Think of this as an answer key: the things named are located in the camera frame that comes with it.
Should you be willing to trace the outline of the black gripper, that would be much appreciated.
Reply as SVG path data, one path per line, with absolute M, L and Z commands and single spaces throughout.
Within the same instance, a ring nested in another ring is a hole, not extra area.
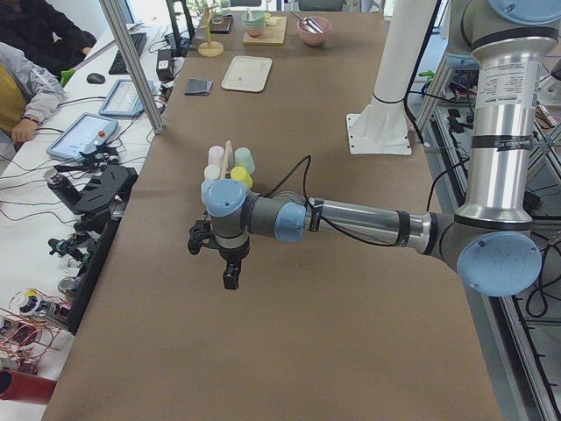
M 227 261 L 226 268 L 223 272 L 223 281 L 225 289 L 239 288 L 239 261 L 242 261 L 249 253 L 249 244 L 244 243 L 234 248 L 219 247 L 220 256 Z

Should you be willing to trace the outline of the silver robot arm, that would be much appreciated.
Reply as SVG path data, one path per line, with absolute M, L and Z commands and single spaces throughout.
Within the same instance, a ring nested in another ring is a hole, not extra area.
M 410 247 L 442 260 L 487 296 L 512 296 L 539 276 L 542 256 L 523 209 L 534 146 L 540 65 L 558 42 L 557 1 L 456 1 L 449 50 L 479 65 L 465 202 L 451 215 L 382 210 L 274 188 L 253 192 L 233 178 L 201 186 L 207 218 L 188 250 L 217 250 L 227 289 L 238 287 L 250 237 L 296 242 L 321 225 L 372 246 Z

